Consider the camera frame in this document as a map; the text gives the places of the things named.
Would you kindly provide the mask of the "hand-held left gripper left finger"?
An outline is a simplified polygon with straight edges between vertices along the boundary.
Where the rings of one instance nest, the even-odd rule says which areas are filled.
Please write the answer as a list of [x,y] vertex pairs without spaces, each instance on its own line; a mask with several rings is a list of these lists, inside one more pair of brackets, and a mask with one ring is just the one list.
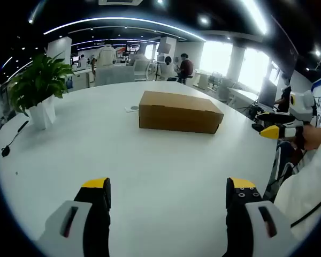
[[45,256],[109,256],[110,178],[85,182],[45,222],[37,246]]

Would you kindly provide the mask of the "person's right hand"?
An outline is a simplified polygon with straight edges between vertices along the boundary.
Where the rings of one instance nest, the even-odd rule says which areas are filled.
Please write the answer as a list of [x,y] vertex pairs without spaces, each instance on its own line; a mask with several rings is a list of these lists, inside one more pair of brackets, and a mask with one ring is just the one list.
[[321,144],[321,127],[305,125],[303,127],[304,149],[315,150]]

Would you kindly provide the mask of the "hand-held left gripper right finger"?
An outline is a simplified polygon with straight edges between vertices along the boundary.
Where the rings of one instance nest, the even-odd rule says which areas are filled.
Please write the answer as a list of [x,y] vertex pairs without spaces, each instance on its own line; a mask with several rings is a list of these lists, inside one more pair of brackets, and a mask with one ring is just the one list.
[[248,180],[227,179],[226,211],[225,256],[290,256],[297,245],[283,213]]

